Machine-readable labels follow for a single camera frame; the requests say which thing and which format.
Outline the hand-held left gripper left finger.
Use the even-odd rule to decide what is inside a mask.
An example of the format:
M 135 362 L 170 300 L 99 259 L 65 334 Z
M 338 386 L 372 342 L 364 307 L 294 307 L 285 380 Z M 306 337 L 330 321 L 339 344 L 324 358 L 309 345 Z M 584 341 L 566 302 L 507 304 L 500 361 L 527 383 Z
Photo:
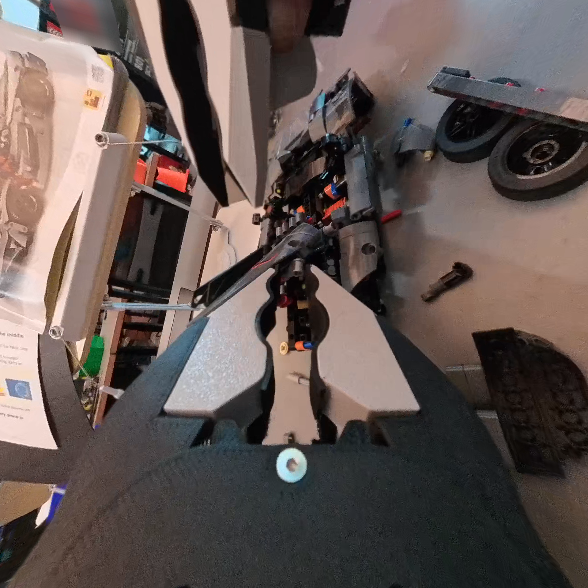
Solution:
M 262 414 L 269 349 L 259 317 L 270 302 L 274 274 L 266 269 L 208 315 L 164 405 L 166 414 L 232 420 L 242 429 Z

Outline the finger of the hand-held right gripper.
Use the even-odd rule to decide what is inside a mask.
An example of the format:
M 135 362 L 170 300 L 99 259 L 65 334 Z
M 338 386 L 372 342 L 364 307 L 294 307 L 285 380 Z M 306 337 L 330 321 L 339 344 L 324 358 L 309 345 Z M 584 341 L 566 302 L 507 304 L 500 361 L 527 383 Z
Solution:
M 228 192 L 254 207 L 268 166 L 271 47 L 265 1 L 190 1 Z
M 134 1 L 134 24 L 189 160 L 221 207 L 229 205 L 222 135 L 191 1 Z

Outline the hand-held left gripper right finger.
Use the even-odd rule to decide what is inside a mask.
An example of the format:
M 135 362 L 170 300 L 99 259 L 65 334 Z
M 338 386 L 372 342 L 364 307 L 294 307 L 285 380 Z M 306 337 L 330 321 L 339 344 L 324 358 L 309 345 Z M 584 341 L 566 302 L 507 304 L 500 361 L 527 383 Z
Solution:
M 318 375 L 328 393 L 325 414 L 337 432 L 351 421 L 417 414 L 419 402 L 376 314 L 317 267 L 310 271 L 327 317 L 316 348 Z

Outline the lego car chassis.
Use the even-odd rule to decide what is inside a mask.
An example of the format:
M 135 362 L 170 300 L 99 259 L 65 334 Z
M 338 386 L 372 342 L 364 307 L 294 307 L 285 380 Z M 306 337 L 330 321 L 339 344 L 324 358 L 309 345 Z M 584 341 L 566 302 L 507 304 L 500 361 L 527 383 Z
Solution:
M 256 247 L 194 292 L 189 324 L 212 312 L 240 280 L 277 269 L 276 306 L 287 311 L 286 349 L 315 349 L 336 321 L 306 274 L 315 266 L 376 316 L 386 314 L 378 280 L 385 269 L 377 204 L 378 153 L 360 131 L 376 98 L 351 69 L 321 91 L 276 142 L 269 186 L 252 214 Z

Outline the black lego wheel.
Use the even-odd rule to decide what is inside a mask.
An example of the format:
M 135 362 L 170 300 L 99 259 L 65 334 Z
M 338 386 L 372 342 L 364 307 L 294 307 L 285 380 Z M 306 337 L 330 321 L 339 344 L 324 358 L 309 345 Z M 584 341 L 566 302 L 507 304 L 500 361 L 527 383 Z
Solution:
M 587 133 L 532 120 L 518 122 L 488 159 L 494 189 L 518 202 L 551 199 L 587 182 Z
M 440 118 L 435 141 L 447 160 L 458 164 L 487 158 L 518 121 L 515 114 L 469 99 L 455 99 Z

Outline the black lego fender assembly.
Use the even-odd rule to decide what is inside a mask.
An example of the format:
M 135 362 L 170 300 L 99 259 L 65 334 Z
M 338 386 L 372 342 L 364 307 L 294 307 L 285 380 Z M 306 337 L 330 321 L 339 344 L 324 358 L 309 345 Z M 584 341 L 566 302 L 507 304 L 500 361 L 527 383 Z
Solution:
M 587 380 L 548 340 L 512 327 L 472 338 L 515 469 L 566 477 L 587 455 Z

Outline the person's right hand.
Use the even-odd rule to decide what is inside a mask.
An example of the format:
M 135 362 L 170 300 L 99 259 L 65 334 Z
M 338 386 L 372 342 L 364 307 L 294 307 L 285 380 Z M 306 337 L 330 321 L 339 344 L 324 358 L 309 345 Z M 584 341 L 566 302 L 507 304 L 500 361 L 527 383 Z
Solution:
M 304 36 L 313 1 L 266 1 L 269 38 L 275 53 L 292 51 Z

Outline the green plastic block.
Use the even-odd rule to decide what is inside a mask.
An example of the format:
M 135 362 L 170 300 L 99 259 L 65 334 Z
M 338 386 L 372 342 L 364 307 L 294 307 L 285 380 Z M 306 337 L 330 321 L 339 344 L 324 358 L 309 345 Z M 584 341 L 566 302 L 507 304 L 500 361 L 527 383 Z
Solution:
M 102 359 L 105 353 L 105 342 L 102 336 L 94 335 L 88 356 L 84 362 L 84 374 L 89 378 L 99 375 Z

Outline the white metal stand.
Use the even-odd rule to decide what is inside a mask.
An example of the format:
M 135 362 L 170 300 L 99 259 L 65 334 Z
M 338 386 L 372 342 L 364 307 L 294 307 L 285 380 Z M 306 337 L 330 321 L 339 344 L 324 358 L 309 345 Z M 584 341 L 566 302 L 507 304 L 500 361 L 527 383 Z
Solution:
M 101 309 L 196 316 L 261 260 L 260 227 L 252 223 L 254 213 L 261 211 L 246 200 L 227 208 L 214 205 L 208 190 L 197 183 L 187 208 L 170 292 L 151 295 L 147 286 L 118 281 L 112 284 L 114 296 L 103 301 Z

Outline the white printed sheet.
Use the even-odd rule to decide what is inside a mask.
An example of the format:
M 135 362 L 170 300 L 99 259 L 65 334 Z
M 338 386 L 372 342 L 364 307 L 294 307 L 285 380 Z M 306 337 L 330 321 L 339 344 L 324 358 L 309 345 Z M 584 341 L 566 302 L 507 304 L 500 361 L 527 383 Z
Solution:
M 1 21 L 1 319 L 39 334 L 114 78 L 93 48 Z

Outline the white paper sheet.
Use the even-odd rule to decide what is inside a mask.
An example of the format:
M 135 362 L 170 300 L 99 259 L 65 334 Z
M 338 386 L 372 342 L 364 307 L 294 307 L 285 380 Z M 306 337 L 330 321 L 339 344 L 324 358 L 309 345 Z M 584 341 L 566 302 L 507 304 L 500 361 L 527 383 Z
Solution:
M 1 320 L 1 441 L 57 450 L 43 402 L 36 332 Z

